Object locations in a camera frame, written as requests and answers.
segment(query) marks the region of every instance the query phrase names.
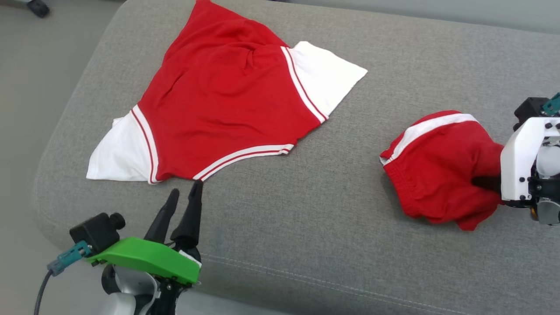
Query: teal clip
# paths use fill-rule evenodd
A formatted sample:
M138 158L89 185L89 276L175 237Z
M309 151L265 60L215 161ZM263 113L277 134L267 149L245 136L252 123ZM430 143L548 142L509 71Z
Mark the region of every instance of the teal clip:
M543 111L548 116L554 116L560 112L560 93L556 93L554 97L544 103Z

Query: red and white striped trim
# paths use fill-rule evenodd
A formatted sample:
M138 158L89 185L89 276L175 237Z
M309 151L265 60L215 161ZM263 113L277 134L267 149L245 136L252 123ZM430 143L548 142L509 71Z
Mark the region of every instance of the red and white striped trim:
M239 150L232 154L226 155L221 159L217 160L216 162L212 163L209 167L203 169L200 173L196 174L193 177L193 179L206 180L215 172L237 161L248 159L248 158L254 158L256 156L288 154L292 148L293 148L292 144L287 144L287 145L255 146L255 147L250 147L248 149Z
M293 62L292 54L287 47L281 47L282 53L284 53L284 57L286 57L286 62L288 63L288 69L290 71L290 76L292 77L293 84L296 86L296 90L298 94L300 94L301 100L304 102L305 106L309 109L309 111L317 117L320 123L324 123L329 117L322 113L315 104L311 101L307 92L304 89L304 86L301 84L300 78L297 76L296 68Z
M421 123L415 124L407 128L404 132L403 137L400 139L399 143L394 147L393 153L389 158L380 156L379 160L383 164L383 166L391 163L396 158L398 158L403 151L409 146L414 140L418 139L419 137L425 135L433 131L438 127L442 127L448 124L453 123L462 123L468 121L475 121L478 122L472 115L470 114L451 114L446 116L441 116L437 118L432 118L427 121L423 121Z
M156 179L157 175L157 166L159 165L159 159L157 158L157 150L156 150L156 141L153 139L152 130L150 129L150 125L146 120L144 114L140 110L138 105L135 105L132 110L132 115L140 125L142 132L144 133L144 138L146 139L146 143L148 144L148 150L150 152L150 162L152 164L152 168L150 170L150 178L148 178L148 183L150 184L157 184L160 180Z

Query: gray floor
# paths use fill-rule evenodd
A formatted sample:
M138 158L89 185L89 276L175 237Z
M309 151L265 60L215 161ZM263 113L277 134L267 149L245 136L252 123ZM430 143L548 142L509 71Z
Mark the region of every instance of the gray floor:
M52 15L0 6L0 305L31 314L46 264L59 250L35 227L30 194L41 153L105 26L120 3L45 0ZM97 314L100 270L71 266L49 281L42 315ZM280 314L198 293L179 314Z

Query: gray fabric surface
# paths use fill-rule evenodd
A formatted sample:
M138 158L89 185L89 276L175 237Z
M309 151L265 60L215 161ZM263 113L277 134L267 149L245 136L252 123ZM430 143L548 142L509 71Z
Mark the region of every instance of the gray fabric surface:
M513 110L552 96L560 37L265 1L217 1L369 73L288 155L234 163L207 180L200 290L301 314L557 314L560 230L501 207L468 233L406 217L378 155L423 115L458 109L505 143ZM193 1L129 0L117 12L41 160L39 225L68 229L121 212L143 235L173 187L86 180L88 159L138 101ZM172 225L178 223L178 211Z

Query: black cable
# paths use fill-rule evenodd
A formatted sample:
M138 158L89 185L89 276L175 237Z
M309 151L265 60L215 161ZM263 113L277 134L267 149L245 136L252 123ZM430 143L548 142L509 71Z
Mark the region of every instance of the black cable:
M53 271L49 270L46 273L45 279L43 279L43 283L39 288L39 293L37 294L37 301L35 301L35 311L33 311L33 315L39 315L39 307L41 306L41 300L43 299L43 293L45 292L46 282L49 281L50 276L53 275Z

